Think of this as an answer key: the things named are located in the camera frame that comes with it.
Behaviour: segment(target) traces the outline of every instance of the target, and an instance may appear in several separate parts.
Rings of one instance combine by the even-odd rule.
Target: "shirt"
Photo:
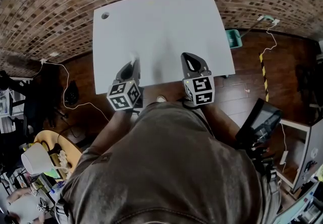
[[[179,103],[148,106],[103,155],[88,148],[62,191],[74,223],[270,223],[280,205],[243,150]]]

